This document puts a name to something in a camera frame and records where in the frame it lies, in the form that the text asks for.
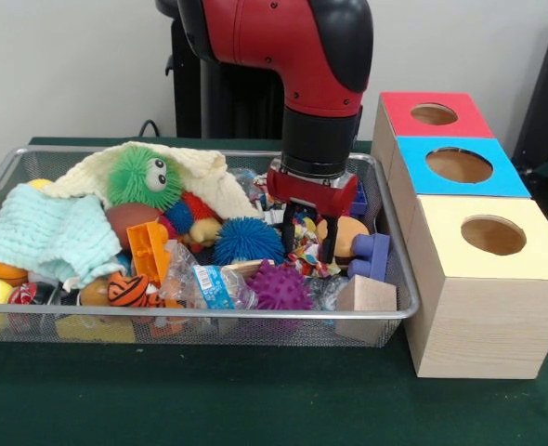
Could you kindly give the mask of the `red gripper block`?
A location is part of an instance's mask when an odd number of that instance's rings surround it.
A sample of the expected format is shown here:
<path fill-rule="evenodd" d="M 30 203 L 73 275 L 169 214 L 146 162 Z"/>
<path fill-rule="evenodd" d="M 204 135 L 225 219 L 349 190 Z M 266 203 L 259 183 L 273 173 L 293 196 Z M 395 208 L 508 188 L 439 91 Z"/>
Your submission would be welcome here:
<path fill-rule="evenodd" d="M 270 167 L 267 171 L 268 193 L 286 202 L 281 224 L 281 242 L 286 255 L 294 249 L 294 214 L 296 203 L 315 209 L 324 216 L 320 222 L 322 235 L 320 259 L 326 264 L 334 260 L 338 217 L 348 211 L 356 197 L 358 179 L 344 172 L 330 184 L 315 178 L 298 177 Z"/>

